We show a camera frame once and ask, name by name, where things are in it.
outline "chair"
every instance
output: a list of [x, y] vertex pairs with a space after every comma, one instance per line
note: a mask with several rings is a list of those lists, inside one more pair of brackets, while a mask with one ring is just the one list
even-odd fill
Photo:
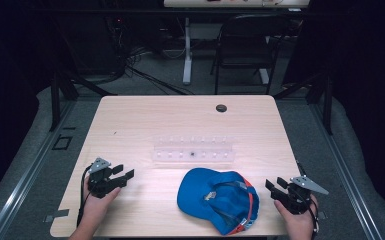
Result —
[[214, 94], [218, 94], [220, 68], [255, 69], [254, 74], [260, 68], [270, 69], [265, 92], [269, 94], [279, 45], [288, 26], [287, 18], [274, 15], [238, 15], [227, 20], [220, 29], [211, 67], [211, 75], [216, 68]]

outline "human hand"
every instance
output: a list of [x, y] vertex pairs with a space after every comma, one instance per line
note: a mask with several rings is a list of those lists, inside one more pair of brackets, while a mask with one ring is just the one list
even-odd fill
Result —
[[104, 220], [108, 207], [118, 196], [121, 188], [117, 187], [103, 198], [94, 197], [88, 190], [89, 176], [83, 184], [83, 199], [85, 201], [83, 216], [79, 226], [73, 232], [70, 239], [92, 239], [96, 229]]
[[[317, 199], [313, 195], [311, 195], [311, 199], [314, 201], [314, 203], [310, 205], [310, 209], [314, 214], [317, 214]], [[274, 205], [286, 222], [286, 230], [288, 231], [289, 238], [291, 240], [310, 240], [312, 238], [314, 231], [314, 220], [310, 214], [310, 211], [307, 210], [303, 214], [294, 215], [290, 213], [279, 200], [275, 200]]]

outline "gray floor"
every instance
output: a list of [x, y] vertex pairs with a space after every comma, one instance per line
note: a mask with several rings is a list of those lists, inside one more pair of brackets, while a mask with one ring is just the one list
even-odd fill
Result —
[[[271, 94], [282, 90], [281, 80], [292, 49], [293, 44], [283, 45]], [[134, 67], [196, 95], [212, 94], [214, 79], [209, 72], [213, 54], [196, 47], [192, 83], [188, 86], [181, 83], [183, 57], [169, 59], [144, 54]], [[88, 79], [95, 81], [99, 77]], [[223, 86], [220, 91], [224, 93], [263, 92], [263, 88], [233, 86], [238, 84], [238, 79], [242, 79], [239, 82], [258, 82], [258, 76], [252, 75], [252, 71], [235, 74], [224, 71], [221, 79]], [[119, 95], [166, 94], [148, 80], [131, 77], [129, 71], [122, 78], [99, 86]], [[76, 87], [81, 97], [76, 102], [62, 99], [63, 119], [54, 133], [48, 132], [51, 126], [50, 89], [38, 94], [40, 110], [0, 184], [1, 239], [53, 239], [49, 234], [52, 222], [44, 219], [58, 209], [100, 99], [89, 89]], [[305, 92], [302, 89], [277, 101], [277, 105], [296, 159], [310, 178], [330, 192], [327, 196], [316, 194], [320, 211], [327, 216], [320, 220], [317, 239], [385, 239], [385, 202], [375, 192], [365, 173], [358, 140], [342, 106], [334, 101], [334, 134], [329, 136], [320, 125], [319, 106], [307, 105], [303, 100]], [[66, 150], [52, 149], [58, 136], [71, 138]], [[26, 194], [15, 198], [20, 200], [17, 203], [11, 202], [15, 190]]]

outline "blue cap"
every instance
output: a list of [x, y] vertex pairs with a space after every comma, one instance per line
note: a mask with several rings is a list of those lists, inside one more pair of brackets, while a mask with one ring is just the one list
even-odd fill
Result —
[[207, 168], [190, 170], [177, 194], [179, 208], [210, 221], [222, 235], [247, 230], [257, 219], [259, 198], [239, 173]]

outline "black cable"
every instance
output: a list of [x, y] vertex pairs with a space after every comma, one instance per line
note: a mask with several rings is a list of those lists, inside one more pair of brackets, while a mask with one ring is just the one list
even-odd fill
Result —
[[307, 201], [305, 201], [305, 199], [297, 192], [295, 191], [294, 189], [292, 188], [288, 188], [288, 190], [291, 190], [292, 192], [294, 192], [294, 194], [296, 196], [298, 196], [298, 198], [305, 204], [307, 210], [310, 212], [310, 215], [311, 215], [311, 218], [313, 220], [313, 234], [311, 236], [311, 239], [314, 240], [314, 238], [316, 237], [319, 229], [318, 229], [318, 215], [319, 215], [319, 210], [318, 210], [318, 207], [317, 207], [317, 204], [314, 202], [314, 200], [311, 198], [310, 196], [310, 199], [311, 199], [311, 202], [314, 204], [314, 206], [316, 207], [316, 214], [313, 213], [313, 210], [311, 210], [311, 207], [310, 205], [308, 205]]
[[302, 175], [302, 176], [304, 176], [304, 175], [306, 176], [307, 173], [305, 173], [304, 167], [301, 165], [301, 163], [300, 163], [298, 160], [296, 160], [296, 159], [295, 159], [295, 162], [297, 163], [298, 168], [299, 168], [300, 171], [301, 171], [301, 175]]
[[164, 89], [162, 89], [160, 86], [158, 86], [155, 82], [153, 81], [150, 81], [152, 85], [154, 85], [156, 88], [160, 89], [161, 92], [165, 93], [166, 95], [169, 95], [168, 92], [164, 91]]
[[161, 81], [161, 80], [159, 80], [159, 79], [157, 79], [157, 78], [155, 78], [155, 77], [153, 77], [153, 76], [150, 76], [150, 75], [148, 75], [148, 74], [146, 74], [146, 73], [144, 73], [144, 72], [141, 72], [141, 71], [139, 71], [139, 70], [133, 68], [132, 66], [127, 65], [126, 68], [128, 68], [129, 70], [131, 70], [132, 73], [136, 74], [137, 76], [142, 77], [142, 78], [145, 78], [145, 79], [147, 79], [148, 81], [150, 81], [150, 82], [153, 83], [153, 84], [155, 83], [155, 84], [159, 84], [159, 85], [161, 85], [161, 86], [163, 86], [163, 87], [166, 87], [166, 88], [168, 88], [168, 89], [170, 89], [170, 90], [172, 90], [172, 91], [174, 91], [174, 92], [176, 92], [176, 93], [178, 93], [178, 94], [180, 94], [180, 95], [188, 95], [187, 93], [194, 95], [194, 93], [192, 93], [191, 91], [189, 91], [189, 90], [187, 90], [187, 89], [185, 89], [185, 88], [181, 88], [181, 87], [175, 86], [175, 85], [173, 85], [173, 84], [170, 84], [170, 83]]
[[79, 208], [79, 214], [77, 215], [77, 227], [79, 226], [80, 221], [82, 220], [82, 217], [83, 217], [83, 211], [84, 211], [86, 199], [90, 195], [90, 192], [89, 192], [86, 199], [83, 201], [83, 187], [84, 187], [84, 183], [85, 183], [85, 176], [86, 176], [86, 173], [90, 169], [91, 166], [87, 167], [85, 169], [85, 171], [83, 172], [83, 175], [82, 175], [82, 181], [81, 181], [81, 186], [80, 186], [80, 208]]

